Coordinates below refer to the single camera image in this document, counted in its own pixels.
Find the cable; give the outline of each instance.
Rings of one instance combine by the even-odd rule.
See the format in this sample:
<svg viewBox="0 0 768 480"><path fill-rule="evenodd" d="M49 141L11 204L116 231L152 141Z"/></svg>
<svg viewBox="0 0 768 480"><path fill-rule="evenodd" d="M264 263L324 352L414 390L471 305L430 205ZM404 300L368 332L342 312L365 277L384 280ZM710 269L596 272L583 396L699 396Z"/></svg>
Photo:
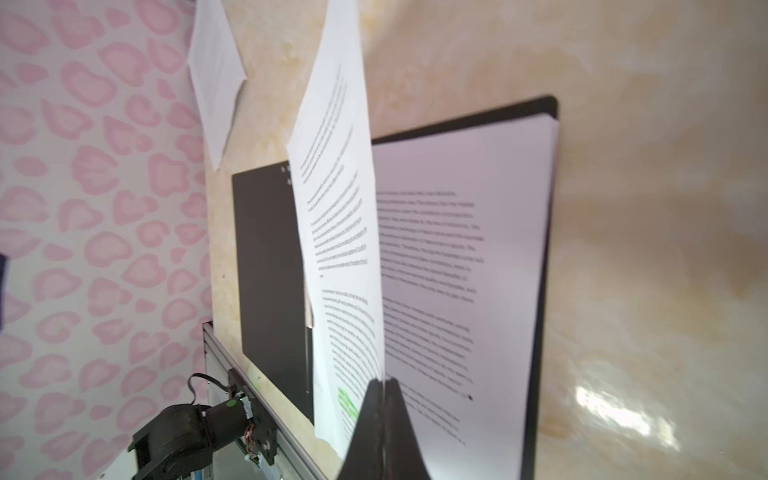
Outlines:
<svg viewBox="0 0 768 480"><path fill-rule="evenodd" d="M229 393L229 390L227 387L225 387L221 382L216 380L214 377L206 375L205 373L193 373L190 375L190 378L187 379L187 387L189 387L190 392L192 392L192 401L190 402L190 405L194 405L195 401L197 400L197 392L194 391L192 388L192 378L197 377L201 379L206 379L207 381L213 383L215 386L222 389L224 392Z"/></svg>
<svg viewBox="0 0 768 480"><path fill-rule="evenodd" d="M245 448L245 444L242 440L237 439L235 440L235 443L237 443L237 448L240 449L240 451L243 453L243 455L248 455L248 449Z"/></svg>

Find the book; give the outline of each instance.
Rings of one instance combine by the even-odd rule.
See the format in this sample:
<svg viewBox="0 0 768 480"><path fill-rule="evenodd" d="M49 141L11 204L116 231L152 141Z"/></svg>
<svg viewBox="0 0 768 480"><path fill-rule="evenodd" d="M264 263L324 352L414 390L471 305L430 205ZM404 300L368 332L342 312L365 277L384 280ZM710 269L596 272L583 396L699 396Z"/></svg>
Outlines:
<svg viewBox="0 0 768 480"><path fill-rule="evenodd" d="M397 378L434 480L521 471L558 122L552 97L372 147L356 2L329 0L288 144L316 436L344 456Z"/></svg>

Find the white paper sheet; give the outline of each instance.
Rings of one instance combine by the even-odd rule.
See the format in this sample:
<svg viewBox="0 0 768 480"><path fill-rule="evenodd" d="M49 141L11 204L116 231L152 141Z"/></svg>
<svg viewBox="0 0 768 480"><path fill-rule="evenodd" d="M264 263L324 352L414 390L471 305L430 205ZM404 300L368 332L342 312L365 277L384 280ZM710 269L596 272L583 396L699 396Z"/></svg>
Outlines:
<svg viewBox="0 0 768 480"><path fill-rule="evenodd" d="M384 373L379 234L356 0L329 0L288 144L314 315L315 435L346 455L368 381Z"/></svg>
<svg viewBox="0 0 768 480"><path fill-rule="evenodd" d="M208 157L221 167L240 86L247 79L221 0L197 0L187 57Z"/></svg>
<svg viewBox="0 0 768 480"><path fill-rule="evenodd" d="M557 122L374 147L386 375L433 480L518 478Z"/></svg>

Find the black clamp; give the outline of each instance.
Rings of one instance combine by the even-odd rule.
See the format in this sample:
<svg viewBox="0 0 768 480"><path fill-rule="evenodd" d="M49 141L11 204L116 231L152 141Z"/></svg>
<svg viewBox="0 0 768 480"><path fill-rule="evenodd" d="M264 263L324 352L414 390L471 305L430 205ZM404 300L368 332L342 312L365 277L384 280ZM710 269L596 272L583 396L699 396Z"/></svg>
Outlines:
<svg viewBox="0 0 768 480"><path fill-rule="evenodd" d="M396 379L371 380L336 480L430 480Z"/></svg>

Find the pink spot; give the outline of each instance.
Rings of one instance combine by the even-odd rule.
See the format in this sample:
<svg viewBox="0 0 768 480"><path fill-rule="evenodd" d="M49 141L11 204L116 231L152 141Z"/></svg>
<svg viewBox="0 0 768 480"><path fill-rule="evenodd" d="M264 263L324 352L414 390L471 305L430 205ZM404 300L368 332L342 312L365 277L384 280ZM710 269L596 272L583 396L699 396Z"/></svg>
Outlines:
<svg viewBox="0 0 768 480"><path fill-rule="evenodd" d="M118 428L132 432L141 427L145 420L157 413L157 403L148 397L134 397L128 400L118 412Z"/></svg>
<svg viewBox="0 0 768 480"><path fill-rule="evenodd" d="M144 218L144 214L157 211L157 202L151 197L136 198L133 192L119 191L114 196L112 213L117 225L126 225Z"/></svg>
<svg viewBox="0 0 768 480"><path fill-rule="evenodd" d="M43 256L53 262L63 262L74 257L74 252L56 243L49 243L43 249Z"/></svg>
<svg viewBox="0 0 768 480"><path fill-rule="evenodd" d="M120 384L120 393L123 396L133 395L146 389L157 380L157 372L146 366L138 366L125 374L123 382Z"/></svg>
<svg viewBox="0 0 768 480"><path fill-rule="evenodd" d="M106 419L108 416L112 415L112 410L114 409L110 406L94 405L93 408L91 408L91 420Z"/></svg>
<svg viewBox="0 0 768 480"><path fill-rule="evenodd" d="M187 249L183 247L176 247L170 251L170 261L173 265L178 265L184 259L184 254Z"/></svg>
<svg viewBox="0 0 768 480"><path fill-rule="evenodd" d="M15 66L16 76L26 85L37 83L48 78L48 70L41 65L34 63L17 63Z"/></svg>
<svg viewBox="0 0 768 480"><path fill-rule="evenodd" d="M165 120L173 127L184 129L196 127L200 123L200 118L188 106L179 102L170 106Z"/></svg>
<svg viewBox="0 0 768 480"><path fill-rule="evenodd" d="M174 271L168 276L168 281L166 282L168 295L188 292L195 285L197 285L197 277L194 273L184 268Z"/></svg>
<svg viewBox="0 0 768 480"><path fill-rule="evenodd" d="M97 75L79 61L68 61L61 68L61 83L88 107L104 107L112 102L118 86L109 77Z"/></svg>
<svg viewBox="0 0 768 480"><path fill-rule="evenodd" d="M91 329L91 332L98 337L101 345L114 345L124 339L133 328L133 322L113 319L99 323Z"/></svg>
<svg viewBox="0 0 768 480"><path fill-rule="evenodd" d="M72 480L72 472L62 472L55 468L49 468L35 475L32 480Z"/></svg>
<svg viewBox="0 0 768 480"><path fill-rule="evenodd" d="M0 470L10 467L16 451L24 448L24 439L18 435L0 438Z"/></svg>
<svg viewBox="0 0 768 480"><path fill-rule="evenodd" d="M154 309L157 308L157 305L150 302L149 300L145 300L143 298L140 298L136 301L136 311L139 313L149 313L153 312Z"/></svg>
<svg viewBox="0 0 768 480"><path fill-rule="evenodd" d="M63 268L51 268L35 277L32 283L33 297L38 302L62 298L77 291L82 283L82 278Z"/></svg>
<svg viewBox="0 0 768 480"><path fill-rule="evenodd" d="M0 14L0 42L24 55L37 55L51 41L34 23L15 13Z"/></svg>
<svg viewBox="0 0 768 480"><path fill-rule="evenodd" d="M2 294L3 323L13 323L27 314L31 306L10 293Z"/></svg>
<svg viewBox="0 0 768 480"><path fill-rule="evenodd" d="M175 375L163 382L160 387L160 395L163 400L170 402L179 397L181 389L187 385L187 380L183 376Z"/></svg>
<svg viewBox="0 0 768 480"><path fill-rule="evenodd" d="M118 155L128 155L135 148L138 151L149 151L154 142L147 135L139 134L136 127L117 118L104 116L104 139Z"/></svg>
<svg viewBox="0 0 768 480"><path fill-rule="evenodd" d="M74 2L59 4L52 10L55 12L53 29L67 48L78 50L87 47L93 40L104 35L104 27L98 18L81 14Z"/></svg>
<svg viewBox="0 0 768 480"><path fill-rule="evenodd" d="M15 228L0 228L0 252L12 260L35 251L42 240Z"/></svg>
<svg viewBox="0 0 768 480"><path fill-rule="evenodd" d="M0 141L25 145L35 137L35 116L27 108L0 106Z"/></svg>
<svg viewBox="0 0 768 480"><path fill-rule="evenodd" d="M144 127L156 127L163 120L163 115L152 109L150 99L139 94L131 95L128 98L125 114L131 121Z"/></svg>
<svg viewBox="0 0 768 480"><path fill-rule="evenodd" d="M9 333L0 335L0 370L32 356L32 345Z"/></svg>
<svg viewBox="0 0 768 480"><path fill-rule="evenodd" d="M179 26L179 15L157 0L134 0L139 18L154 34L168 35Z"/></svg>
<svg viewBox="0 0 768 480"><path fill-rule="evenodd" d="M83 477L90 477L100 469L106 468L123 449L128 447L129 443L131 443L131 436L127 433L111 440L95 439L88 443L81 457Z"/></svg>
<svg viewBox="0 0 768 480"><path fill-rule="evenodd" d="M194 192L187 197L187 201L179 206L179 211L186 218L207 218L208 206L205 201L205 194Z"/></svg>
<svg viewBox="0 0 768 480"><path fill-rule="evenodd" d="M135 333L128 344L128 361L131 365L142 362L154 355L157 349L168 341L165 335L156 333L150 336L147 332Z"/></svg>
<svg viewBox="0 0 768 480"><path fill-rule="evenodd" d="M121 278L139 288L152 288L163 283L166 276L167 271L160 265L157 255L148 253L134 260Z"/></svg>
<svg viewBox="0 0 768 480"><path fill-rule="evenodd" d="M17 416L27 406L27 399L0 392L0 423L7 422Z"/></svg>
<svg viewBox="0 0 768 480"><path fill-rule="evenodd" d="M94 127L93 118L75 107L53 104L45 99L40 100L40 105L48 129L61 138L77 140Z"/></svg>
<svg viewBox="0 0 768 480"><path fill-rule="evenodd" d="M149 72L150 65L144 53L133 45L116 41L100 48L98 56L109 70L131 87L144 84L144 74Z"/></svg>
<svg viewBox="0 0 768 480"><path fill-rule="evenodd" d="M116 8L107 8L107 13L104 15L107 17L107 23L112 28L120 28L131 23L131 17L122 10Z"/></svg>
<svg viewBox="0 0 768 480"><path fill-rule="evenodd" d="M37 358L32 363L32 368L27 370L27 372L18 379L18 382L21 386L27 387L28 389L41 389L55 382L66 382L71 376L72 374L69 371L69 360L67 360L67 357L56 353L49 353L48 355L43 355Z"/></svg>
<svg viewBox="0 0 768 480"><path fill-rule="evenodd" d="M176 100L174 89L170 87L170 83L165 78L157 79L157 94L166 100Z"/></svg>
<svg viewBox="0 0 768 480"><path fill-rule="evenodd" d="M194 16L194 3L190 0L176 0L176 8L185 15Z"/></svg>
<svg viewBox="0 0 768 480"><path fill-rule="evenodd" d="M68 417L80 415L84 410L85 402L81 399L61 392L46 392L35 406L35 431L53 433L64 425Z"/></svg>
<svg viewBox="0 0 768 480"><path fill-rule="evenodd" d="M37 157L20 157L13 163L13 167L26 177L42 177L48 172L48 165Z"/></svg>
<svg viewBox="0 0 768 480"><path fill-rule="evenodd" d="M178 72L185 63L184 56L176 48L152 37L147 40L147 53L154 66L165 74Z"/></svg>
<svg viewBox="0 0 768 480"><path fill-rule="evenodd" d="M118 304L126 305L132 298L133 293L100 276L94 280L88 291L88 312L93 316L109 315Z"/></svg>
<svg viewBox="0 0 768 480"><path fill-rule="evenodd" d="M80 323L80 316L74 312L53 313L40 320L37 328L40 340L48 343L63 343L69 339L74 328Z"/></svg>
<svg viewBox="0 0 768 480"><path fill-rule="evenodd" d="M48 219L45 198L27 187L10 187L0 198L0 220L42 222Z"/></svg>
<svg viewBox="0 0 768 480"><path fill-rule="evenodd" d="M85 244L85 259L91 266L105 268L117 260L131 258L134 249L123 237L112 232L94 235Z"/></svg>
<svg viewBox="0 0 768 480"><path fill-rule="evenodd" d="M183 362L189 355L189 349L179 343L169 343L160 351L160 369L165 370Z"/></svg>
<svg viewBox="0 0 768 480"><path fill-rule="evenodd" d="M136 229L139 242L147 248L159 247L168 234L170 227L160 220L143 223Z"/></svg>
<svg viewBox="0 0 768 480"><path fill-rule="evenodd" d="M177 329L197 318L197 307L189 300L176 298L171 300L163 309L163 325L168 329Z"/></svg>
<svg viewBox="0 0 768 480"><path fill-rule="evenodd" d="M111 156L97 148L84 146L78 148L72 161L72 178L86 194L106 194L120 183L114 175L117 167L118 163Z"/></svg>
<svg viewBox="0 0 768 480"><path fill-rule="evenodd" d="M191 247L195 243L205 238L204 228L195 223L182 223L174 228L174 232L179 237L179 241L186 247Z"/></svg>
<svg viewBox="0 0 768 480"><path fill-rule="evenodd" d="M91 360L80 369L78 385L81 392L87 392L100 386L107 385L120 374L120 366L109 363L105 359Z"/></svg>
<svg viewBox="0 0 768 480"><path fill-rule="evenodd" d="M0 85L2 85L4 88L16 88L16 87L18 87L18 83L16 83L16 80L14 80L13 78L10 78L3 71L0 71Z"/></svg>
<svg viewBox="0 0 768 480"><path fill-rule="evenodd" d="M174 192L190 189L189 168L184 162L171 160L166 154L154 154L149 157L147 169L150 188L159 197L168 198Z"/></svg>
<svg viewBox="0 0 768 480"><path fill-rule="evenodd" d="M176 139L176 148L193 164L202 164L205 159L203 138L199 135L181 135Z"/></svg>
<svg viewBox="0 0 768 480"><path fill-rule="evenodd" d="M79 450L87 438L88 433L62 433L42 444L40 446L40 453L48 457L48 460L51 462L61 462Z"/></svg>
<svg viewBox="0 0 768 480"><path fill-rule="evenodd" d="M70 230L88 230L102 221L104 215L79 198L67 200L58 208L58 229L64 233Z"/></svg>
<svg viewBox="0 0 768 480"><path fill-rule="evenodd" d="M210 256L207 254L200 259L200 276L210 277Z"/></svg>
<svg viewBox="0 0 768 480"><path fill-rule="evenodd" d="M210 287L200 292L200 302L205 308L213 308L214 304L210 297Z"/></svg>

